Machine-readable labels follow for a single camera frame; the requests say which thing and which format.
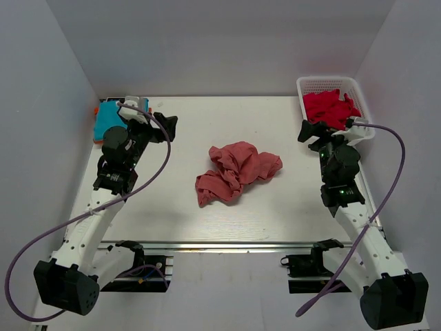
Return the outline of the salmon pink t shirt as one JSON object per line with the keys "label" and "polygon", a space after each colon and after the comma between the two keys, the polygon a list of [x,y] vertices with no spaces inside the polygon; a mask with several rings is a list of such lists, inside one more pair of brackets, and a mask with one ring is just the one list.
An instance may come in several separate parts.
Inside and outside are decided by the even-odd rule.
{"label": "salmon pink t shirt", "polygon": [[283,168],[278,155],[259,152],[254,145],[245,141],[222,148],[212,146],[208,154],[214,169],[197,176],[195,182],[201,208],[214,200],[231,203],[242,195],[246,185],[268,181]]}

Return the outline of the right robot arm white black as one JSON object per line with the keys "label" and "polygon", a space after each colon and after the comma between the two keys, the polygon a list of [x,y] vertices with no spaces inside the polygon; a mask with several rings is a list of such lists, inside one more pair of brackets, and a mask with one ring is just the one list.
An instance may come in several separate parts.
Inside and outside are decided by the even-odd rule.
{"label": "right robot arm white black", "polygon": [[337,131],[324,122],[304,120],[298,141],[311,137],[309,149],[320,161],[322,202],[351,239],[346,250],[335,239],[319,241],[311,250],[318,270],[332,274],[324,288],[296,312],[306,313],[320,298],[345,285],[358,298],[361,313],[373,330],[382,330],[423,320],[429,283],[421,272],[411,272],[393,252],[373,224],[355,178],[360,171],[358,140],[367,138],[372,124],[360,117],[347,120],[347,129]]}

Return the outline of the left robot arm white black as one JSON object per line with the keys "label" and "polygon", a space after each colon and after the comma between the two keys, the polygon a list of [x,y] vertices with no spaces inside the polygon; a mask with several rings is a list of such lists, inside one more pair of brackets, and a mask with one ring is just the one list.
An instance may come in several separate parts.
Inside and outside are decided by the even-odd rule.
{"label": "left robot arm white black", "polygon": [[152,118],[159,128],[144,116],[125,114],[121,117],[125,127],[113,126],[105,131],[85,217],[75,222],[51,259],[38,262],[34,269],[44,304],[85,316],[108,283],[143,269],[143,248],[135,241],[119,241],[109,246],[105,255],[95,254],[114,217],[134,191],[138,178],[135,167],[147,145],[171,143],[176,136],[178,117],[155,112]]}

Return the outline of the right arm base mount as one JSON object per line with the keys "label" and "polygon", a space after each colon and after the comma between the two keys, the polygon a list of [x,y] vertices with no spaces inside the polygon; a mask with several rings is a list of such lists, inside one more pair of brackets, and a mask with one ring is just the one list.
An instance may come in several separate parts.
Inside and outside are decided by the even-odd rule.
{"label": "right arm base mount", "polygon": [[290,294],[318,294],[333,276],[324,267],[323,253],[337,249],[347,255],[348,249],[336,239],[315,242],[307,254],[290,254],[280,260],[286,267]]}

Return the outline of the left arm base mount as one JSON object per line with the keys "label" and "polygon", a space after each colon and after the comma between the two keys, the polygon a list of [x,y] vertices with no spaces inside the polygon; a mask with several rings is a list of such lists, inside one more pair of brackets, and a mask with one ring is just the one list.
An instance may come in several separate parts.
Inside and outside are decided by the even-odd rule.
{"label": "left arm base mount", "polygon": [[173,256],[148,252],[135,241],[99,248],[92,262],[101,292],[166,292],[172,279]]}

